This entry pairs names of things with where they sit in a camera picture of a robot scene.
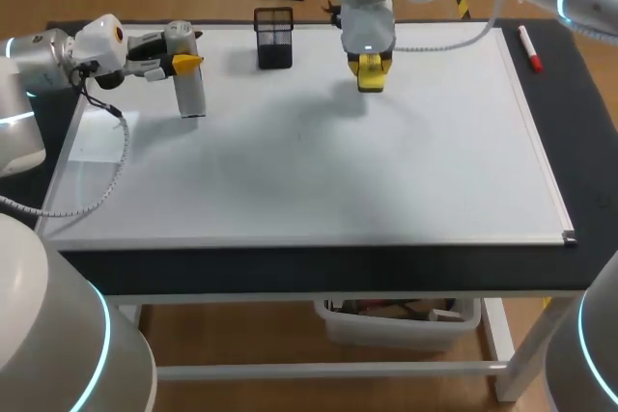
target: black cable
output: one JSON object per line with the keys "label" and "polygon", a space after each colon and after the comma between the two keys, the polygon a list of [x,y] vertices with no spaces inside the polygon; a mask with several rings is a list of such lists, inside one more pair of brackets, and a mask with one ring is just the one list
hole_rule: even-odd
{"label": "black cable", "polygon": [[[78,84],[75,84],[73,82],[73,75],[75,74],[76,71],[79,72],[79,83]],[[90,76],[90,71],[88,69],[84,69],[81,67],[75,67],[70,72],[70,78],[69,78],[70,85],[73,87],[73,89],[78,95],[85,96],[86,101],[88,101],[88,103],[90,103],[91,105],[101,110],[105,110],[110,115],[115,116],[116,118],[120,119],[123,115],[122,111],[120,111],[114,105],[105,103],[104,101],[101,101],[98,98],[95,98],[88,93],[88,89],[86,88],[86,79],[88,79],[89,76]]]}

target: cable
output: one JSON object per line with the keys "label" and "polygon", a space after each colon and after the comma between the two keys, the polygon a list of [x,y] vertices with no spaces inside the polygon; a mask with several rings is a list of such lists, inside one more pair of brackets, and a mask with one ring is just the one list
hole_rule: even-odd
{"label": "cable", "polygon": [[575,23],[569,19],[561,19],[560,23],[569,28],[571,31],[579,33],[586,38],[595,39],[597,41],[609,43],[610,45],[618,46],[618,36],[604,33],[603,31],[599,31],[598,29]]}
{"label": "cable", "polygon": [[71,85],[73,86],[73,88],[76,89],[76,91],[78,91],[77,93],[79,95],[85,96],[88,103],[90,103],[93,106],[96,106],[97,108],[105,110],[110,115],[116,117],[118,121],[120,122],[121,127],[123,128],[123,133],[125,136],[125,144],[123,145],[123,154],[118,163],[118,168],[116,169],[116,173],[114,174],[114,177],[112,178],[111,182],[109,182],[109,186],[107,187],[107,190],[105,190],[105,193],[103,193],[103,195],[100,197],[100,199],[98,199],[97,202],[89,206],[86,206],[82,209],[76,209],[73,211],[48,211],[45,209],[37,209],[35,207],[29,207],[29,206],[22,205],[18,202],[14,202],[13,200],[7,197],[3,197],[3,196],[0,196],[0,204],[8,206],[11,209],[15,209],[19,212],[22,212],[24,214],[28,214],[31,216],[39,216],[39,217],[79,216],[81,214],[86,214],[88,212],[94,211],[99,206],[101,206],[103,202],[107,200],[107,197],[111,195],[112,191],[116,187],[116,184],[118,183],[118,179],[120,178],[125,168],[126,159],[128,158],[128,147],[130,143],[130,133],[128,130],[128,124],[126,123],[126,119],[123,116],[123,113],[118,108],[108,103],[105,103],[103,101],[100,101],[98,98],[94,98],[88,93],[88,90],[86,89],[86,86],[85,86],[88,72],[80,70],[79,75],[80,75],[80,83],[78,85],[75,85],[71,82]]}
{"label": "cable", "polygon": [[467,41],[453,43],[450,45],[441,45],[436,47],[395,47],[393,50],[397,52],[446,52],[448,50],[456,50],[458,48],[468,47],[469,45],[473,45],[478,42],[484,36],[488,34],[489,31],[492,30],[495,21],[498,19],[500,12],[502,11],[502,5],[505,0],[495,0],[495,4],[493,4],[493,12],[492,17],[489,19],[483,31],[481,31],[477,36],[472,39],[468,39]]}

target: wire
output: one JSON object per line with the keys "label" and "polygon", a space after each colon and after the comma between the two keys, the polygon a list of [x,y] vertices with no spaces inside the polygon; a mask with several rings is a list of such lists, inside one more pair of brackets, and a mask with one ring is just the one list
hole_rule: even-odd
{"label": "wire", "polygon": [[88,103],[90,103],[93,106],[96,106],[97,108],[100,108],[102,110],[107,111],[109,114],[111,114],[112,116],[114,116],[115,118],[118,119],[118,121],[120,122],[120,126],[123,128],[123,133],[125,136],[125,143],[123,145],[123,154],[121,155],[120,161],[118,163],[118,168],[116,169],[116,173],[114,174],[114,177],[112,178],[111,182],[109,182],[109,186],[107,187],[107,190],[105,190],[105,192],[103,193],[103,195],[98,199],[97,202],[86,206],[84,208],[81,209],[76,209],[76,210],[72,210],[72,211],[49,211],[49,210],[45,210],[45,209],[37,209],[35,207],[29,207],[29,206],[25,206],[22,205],[18,202],[15,202],[13,200],[11,200],[10,198],[7,197],[3,197],[0,196],[0,204],[8,206],[11,209],[15,209],[19,212],[22,212],[24,214],[28,214],[31,216],[39,216],[39,217],[71,217],[71,216],[79,216],[82,214],[86,214],[88,212],[94,211],[95,209],[97,209],[99,206],[101,206],[103,204],[103,202],[105,202],[105,200],[107,200],[107,198],[111,195],[112,191],[114,190],[114,188],[116,187],[116,184],[118,183],[118,179],[120,178],[121,174],[123,173],[123,170],[126,166],[126,159],[128,158],[128,148],[129,148],[129,143],[130,143],[130,133],[128,130],[128,124],[126,122],[125,117],[123,116],[123,113],[116,108],[113,105],[110,105],[108,103],[105,103],[101,100],[99,100],[98,98],[94,98],[93,96],[91,96],[88,93],[88,90],[86,89],[86,79],[88,77],[89,72],[85,71],[83,69],[79,70],[79,76],[80,76],[80,82],[79,84],[75,85],[72,82],[72,75],[74,74],[75,69],[71,72],[70,76],[71,76],[71,85],[73,86],[73,88],[76,90],[76,92],[79,95],[85,96],[86,97],[86,101],[88,101]]}
{"label": "wire", "polygon": [[456,50],[458,48],[464,48],[468,47],[469,45],[473,45],[484,36],[486,36],[489,31],[492,30],[495,21],[500,16],[504,1],[505,0],[495,0],[495,4],[493,4],[492,17],[485,25],[485,28],[483,28],[483,31],[481,31],[477,36],[473,37],[472,39],[468,39],[467,41],[463,42],[452,43],[450,45],[441,45],[436,47],[395,47],[393,50],[397,52],[446,52],[448,50]]}

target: yellow black tape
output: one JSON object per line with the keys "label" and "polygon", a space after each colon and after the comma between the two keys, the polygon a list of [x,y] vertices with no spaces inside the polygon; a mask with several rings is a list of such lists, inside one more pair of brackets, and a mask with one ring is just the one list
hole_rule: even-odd
{"label": "yellow black tape", "polygon": [[457,2],[457,10],[460,13],[461,19],[471,19],[470,8],[467,6],[466,0],[455,0]]}

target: white cable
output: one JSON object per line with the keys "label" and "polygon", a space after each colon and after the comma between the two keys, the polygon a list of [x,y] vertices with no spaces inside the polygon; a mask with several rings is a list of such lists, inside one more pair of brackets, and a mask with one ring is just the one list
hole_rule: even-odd
{"label": "white cable", "polygon": [[469,45],[473,45],[474,43],[482,39],[484,36],[486,36],[489,31],[492,30],[493,25],[495,24],[495,21],[500,16],[500,12],[502,11],[502,5],[504,4],[504,1],[505,0],[495,0],[495,3],[493,4],[492,17],[485,25],[485,28],[483,28],[483,31],[481,31],[477,36],[475,36],[472,39],[468,39],[467,41],[463,41],[463,42],[453,43],[450,45],[440,45],[440,46],[435,46],[435,47],[395,47],[393,50],[395,50],[396,52],[446,52],[448,50],[455,50],[458,48],[463,48],[463,47],[468,47]]}
{"label": "white cable", "polygon": [[584,26],[579,23],[572,22],[568,19],[560,19],[560,23],[562,25],[569,28],[571,31],[581,34],[586,38],[594,39],[596,41],[601,41],[605,43],[609,43],[611,45],[618,46],[618,36],[614,36],[612,34],[604,33],[603,31],[599,31],[598,29],[590,28],[588,26]]}
{"label": "white cable", "polygon": [[86,206],[82,209],[76,209],[74,211],[47,211],[44,209],[36,209],[34,207],[22,205],[18,202],[14,202],[13,200],[9,198],[3,197],[0,195],[0,204],[8,206],[11,209],[15,209],[17,211],[23,212],[24,214],[29,214],[31,216],[39,216],[39,217],[79,216],[81,214],[85,214],[87,212],[94,211],[95,209],[97,209],[99,206],[103,204],[105,200],[107,200],[107,197],[111,195],[112,191],[116,187],[116,184],[118,183],[118,179],[120,178],[121,174],[123,173],[123,169],[125,168],[126,158],[128,157],[128,144],[130,141],[128,124],[126,123],[126,119],[123,116],[118,117],[118,121],[120,122],[120,125],[123,127],[123,133],[125,135],[123,155],[120,158],[120,162],[118,164],[118,168],[116,169],[116,174],[114,174],[114,178],[112,178],[112,181],[109,183],[107,190],[105,190],[105,193],[103,193],[103,196],[100,197],[100,199],[96,203],[93,203],[92,205]]}

